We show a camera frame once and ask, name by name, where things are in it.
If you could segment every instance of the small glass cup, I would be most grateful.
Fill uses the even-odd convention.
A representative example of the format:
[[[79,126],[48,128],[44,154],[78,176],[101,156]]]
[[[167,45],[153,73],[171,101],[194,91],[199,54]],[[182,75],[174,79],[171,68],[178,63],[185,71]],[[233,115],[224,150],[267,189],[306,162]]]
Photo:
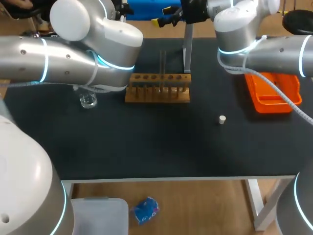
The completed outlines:
[[[95,92],[75,86],[73,86],[73,89],[78,94],[80,103],[83,108],[91,109],[97,105],[98,101]]]

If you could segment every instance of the wooden test tube rack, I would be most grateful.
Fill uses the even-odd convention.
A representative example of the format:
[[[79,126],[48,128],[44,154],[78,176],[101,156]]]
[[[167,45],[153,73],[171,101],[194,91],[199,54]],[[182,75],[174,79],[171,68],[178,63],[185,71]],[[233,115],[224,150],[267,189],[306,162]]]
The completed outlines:
[[[126,103],[188,103],[191,74],[133,73]]]

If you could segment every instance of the cable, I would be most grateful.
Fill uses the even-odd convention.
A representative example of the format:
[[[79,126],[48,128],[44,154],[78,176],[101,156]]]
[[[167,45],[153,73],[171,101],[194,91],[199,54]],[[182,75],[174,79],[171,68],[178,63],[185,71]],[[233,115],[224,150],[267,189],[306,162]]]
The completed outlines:
[[[0,84],[0,87],[16,88],[16,87],[38,86],[38,85],[51,85],[51,84],[63,84],[63,85],[75,86],[74,84],[68,84],[68,83],[22,82],[22,83],[13,83],[13,84]],[[91,92],[95,92],[95,93],[108,93],[108,92],[110,92],[110,91],[96,88],[96,87],[92,87],[92,86],[77,85],[77,87],[91,91]]]
[[[298,106],[296,106],[277,86],[275,86],[265,76],[263,76],[259,72],[252,70],[252,69],[248,69],[248,68],[244,69],[242,67],[233,67],[233,66],[225,65],[221,61],[221,53],[219,50],[217,52],[217,60],[218,60],[219,64],[226,70],[243,71],[245,73],[251,73],[251,74],[254,74],[254,75],[257,75],[258,77],[260,77],[263,81],[265,81],[268,85],[270,85],[270,87],[272,87],[282,97],[282,99],[284,101],[286,101],[286,103],[288,103],[293,108],[293,110],[296,111],[297,114],[299,114],[309,124],[313,125],[313,119],[310,116],[308,116],[306,113],[304,113]]]

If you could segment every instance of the white plastic bin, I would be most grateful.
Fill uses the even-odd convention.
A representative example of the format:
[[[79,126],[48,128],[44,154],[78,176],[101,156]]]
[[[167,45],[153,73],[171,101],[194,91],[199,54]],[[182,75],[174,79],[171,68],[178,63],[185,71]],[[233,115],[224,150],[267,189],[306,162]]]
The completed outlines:
[[[128,235],[128,204],[123,199],[82,198],[71,202],[73,235]]]

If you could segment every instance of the black stool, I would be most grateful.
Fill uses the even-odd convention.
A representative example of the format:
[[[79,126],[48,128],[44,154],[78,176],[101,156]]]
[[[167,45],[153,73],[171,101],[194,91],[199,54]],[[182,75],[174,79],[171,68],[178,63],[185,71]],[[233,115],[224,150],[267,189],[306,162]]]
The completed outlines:
[[[313,12],[308,10],[293,10],[283,17],[283,27],[296,35],[313,34]]]

